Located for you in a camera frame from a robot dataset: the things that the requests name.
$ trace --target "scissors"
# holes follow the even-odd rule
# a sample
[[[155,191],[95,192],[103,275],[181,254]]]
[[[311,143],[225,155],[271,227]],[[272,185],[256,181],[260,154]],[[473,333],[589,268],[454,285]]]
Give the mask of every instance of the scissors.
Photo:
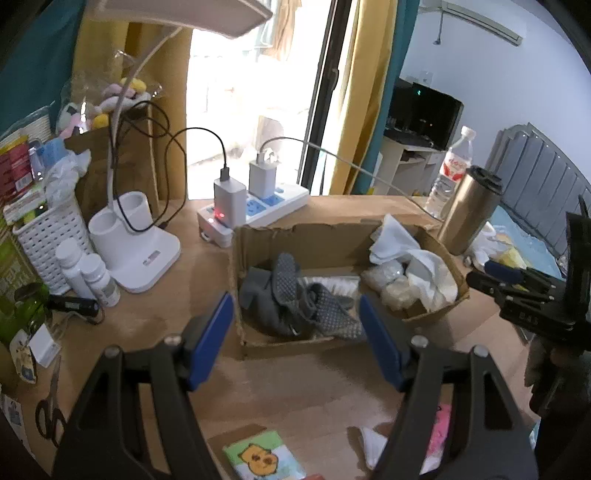
[[[49,388],[49,395],[39,401],[35,409],[35,423],[39,434],[53,442],[56,447],[59,446],[61,434],[66,426],[66,419],[57,405],[57,381],[60,377],[61,355],[57,357],[56,366],[51,375],[51,385]],[[57,436],[58,424],[61,423],[61,433]]]

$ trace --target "desk lamp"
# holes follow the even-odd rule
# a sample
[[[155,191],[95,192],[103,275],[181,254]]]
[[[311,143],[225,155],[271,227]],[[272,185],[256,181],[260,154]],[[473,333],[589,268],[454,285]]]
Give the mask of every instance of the desk lamp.
[[[162,25],[154,44],[138,57],[127,75],[117,100],[110,125],[111,137],[117,139],[124,92],[148,60],[181,28],[199,28],[236,38],[270,19],[272,13],[257,0],[89,0],[86,15],[93,20]],[[91,218],[90,237],[113,278],[124,289],[140,293],[151,288],[177,260],[180,241],[155,225],[148,228],[152,216],[142,192],[128,192],[114,201],[111,146],[107,165],[108,204]]]

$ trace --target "stainless steel tumbler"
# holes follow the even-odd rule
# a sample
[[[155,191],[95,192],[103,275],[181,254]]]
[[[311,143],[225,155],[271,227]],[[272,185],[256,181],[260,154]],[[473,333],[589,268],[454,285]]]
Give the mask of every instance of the stainless steel tumbler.
[[[445,205],[448,211],[439,230],[439,241],[452,255],[461,255],[491,217],[501,196],[501,179],[482,167],[466,170],[453,197]]]

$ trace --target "water bottle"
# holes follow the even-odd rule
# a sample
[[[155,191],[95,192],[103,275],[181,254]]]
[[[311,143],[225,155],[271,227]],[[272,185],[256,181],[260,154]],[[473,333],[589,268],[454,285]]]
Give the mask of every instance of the water bottle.
[[[443,207],[453,196],[456,186],[472,163],[472,140],[475,136],[474,130],[463,126],[462,137],[447,150],[437,180],[425,204],[425,210],[435,218],[444,219]]]

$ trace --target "wooden desk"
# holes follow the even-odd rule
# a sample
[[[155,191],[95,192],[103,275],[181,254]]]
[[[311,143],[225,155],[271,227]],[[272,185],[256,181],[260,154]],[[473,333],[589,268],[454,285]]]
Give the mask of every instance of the wooden desk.
[[[180,332],[189,318],[204,312],[215,292],[229,288],[228,251],[202,241],[195,211],[206,202],[188,202],[171,222],[181,240],[181,257],[148,292],[122,293],[100,326],[73,321],[64,337],[59,381],[59,404],[66,418],[78,393],[105,347],[116,343],[125,350],[146,348],[169,333]],[[381,218],[390,212],[402,222],[431,224],[420,210],[401,197],[314,197],[310,204],[282,219],[282,224],[325,222],[356,216]],[[527,349],[514,328],[501,320],[494,301],[477,291],[424,334],[442,345],[469,349],[486,345],[516,397],[529,412],[529,393],[523,387]],[[239,359],[235,329],[230,328],[210,379],[191,395],[203,434],[218,455],[222,435],[246,427],[278,430],[308,473],[326,480],[365,476],[363,455],[354,427],[392,422],[401,402],[382,378],[368,345],[347,346],[323,353],[274,358]],[[55,448],[37,433],[34,410],[49,390],[51,369],[40,368],[37,385],[21,384],[22,403],[31,448],[41,466],[51,470]],[[142,392],[145,428],[152,461],[166,469],[157,439],[149,389]],[[220,466],[228,475],[227,464]]]

